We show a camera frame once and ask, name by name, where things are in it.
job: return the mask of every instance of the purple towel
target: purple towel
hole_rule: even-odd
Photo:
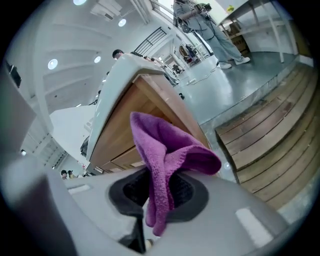
[[[151,171],[146,224],[160,236],[166,227],[167,213],[174,209],[169,189],[171,175],[180,168],[214,175],[221,162],[201,142],[162,118],[132,112],[130,123],[136,149]]]

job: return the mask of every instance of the wooden cabinet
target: wooden cabinet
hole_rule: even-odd
[[[103,170],[125,170],[142,164],[130,127],[131,112],[163,118],[209,148],[200,126],[167,79],[160,74],[140,74],[107,120],[90,158],[93,165]]]

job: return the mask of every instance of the wooden platform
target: wooden platform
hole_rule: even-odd
[[[290,201],[320,165],[317,80],[314,69],[298,65],[285,85],[216,129],[240,184],[275,209]]]

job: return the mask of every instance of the white sneaker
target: white sneaker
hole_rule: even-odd
[[[230,69],[232,66],[228,62],[219,62],[220,69]]]
[[[243,63],[247,63],[250,61],[250,58],[249,57],[242,57],[242,60],[241,61],[236,61],[234,60],[235,64],[237,65],[240,65],[240,64],[243,64]]]

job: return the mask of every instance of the recessed ceiling light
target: recessed ceiling light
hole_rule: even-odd
[[[126,25],[127,21],[125,18],[123,18],[122,20],[119,21],[118,25],[119,27],[123,27],[124,25]]]
[[[97,57],[95,57],[95,59],[94,59],[94,63],[98,63],[100,60],[101,60],[101,57],[100,57],[100,56],[97,56]]]
[[[57,65],[58,65],[58,60],[53,58],[48,62],[48,69],[53,70],[56,68]]]
[[[80,5],[83,5],[87,0],[73,0],[73,3],[76,5],[76,6],[80,6]]]

